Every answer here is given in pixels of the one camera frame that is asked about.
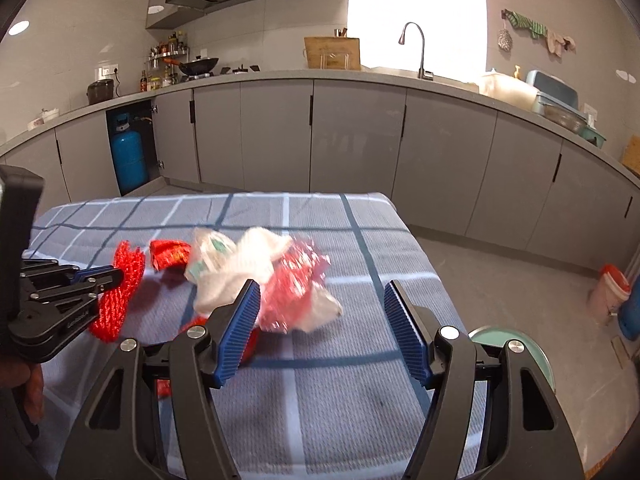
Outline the person's left hand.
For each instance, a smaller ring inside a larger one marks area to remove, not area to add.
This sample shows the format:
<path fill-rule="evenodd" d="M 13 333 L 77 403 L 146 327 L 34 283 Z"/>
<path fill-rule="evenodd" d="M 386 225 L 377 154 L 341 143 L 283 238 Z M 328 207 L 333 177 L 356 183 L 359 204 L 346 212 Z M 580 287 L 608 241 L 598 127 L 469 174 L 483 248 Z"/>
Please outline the person's left hand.
<path fill-rule="evenodd" d="M 44 415 L 44 381 L 40 364 L 26 363 L 15 356 L 2 356 L 0 385 L 10 389 L 25 387 L 25 413 L 32 424 L 41 422 Z"/>

